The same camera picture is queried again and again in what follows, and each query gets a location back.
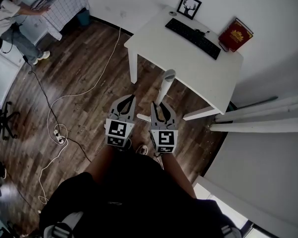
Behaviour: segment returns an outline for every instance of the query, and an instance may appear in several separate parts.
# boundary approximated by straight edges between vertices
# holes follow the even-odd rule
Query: table leg
[[[207,108],[200,109],[200,110],[194,111],[192,113],[186,114],[185,116],[183,116],[183,119],[185,121],[188,121],[188,120],[193,120],[193,119],[197,119],[197,118],[201,118],[201,117],[215,115],[218,113],[220,113],[220,112],[217,109],[215,109],[213,107],[207,107]]]
[[[137,82],[137,56],[137,52],[128,49],[130,81],[133,84],[136,84]]]

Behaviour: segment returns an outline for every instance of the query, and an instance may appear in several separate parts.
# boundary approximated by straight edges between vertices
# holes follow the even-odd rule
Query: black keyboard
[[[169,28],[173,32],[181,35],[183,38],[192,42],[194,45],[202,49],[204,52],[209,54],[215,60],[217,59],[220,48],[217,47],[214,43],[209,41],[207,38],[203,37],[201,33],[193,30],[191,27],[183,24],[179,20],[172,18],[166,25],[166,28]]]

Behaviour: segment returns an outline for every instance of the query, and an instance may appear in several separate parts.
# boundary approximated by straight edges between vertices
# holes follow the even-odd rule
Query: jeans
[[[3,41],[13,43],[19,51],[25,55],[29,63],[34,63],[37,58],[43,56],[43,52],[36,48],[19,30],[19,27],[12,25],[1,37]]]

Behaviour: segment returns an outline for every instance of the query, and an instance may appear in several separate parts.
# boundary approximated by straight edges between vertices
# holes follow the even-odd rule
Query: white t-shirt
[[[0,36],[6,32],[13,23],[16,22],[15,18],[12,18],[20,10],[20,0],[3,0],[0,4]]]

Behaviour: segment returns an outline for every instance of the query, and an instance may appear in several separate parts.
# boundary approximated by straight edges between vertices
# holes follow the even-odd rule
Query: power strip
[[[64,137],[60,135],[60,133],[59,133],[59,131],[58,131],[57,129],[54,131],[54,135],[55,135],[55,137],[57,138],[58,143],[59,143],[60,145],[63,145],[64,142],[65,142]]]

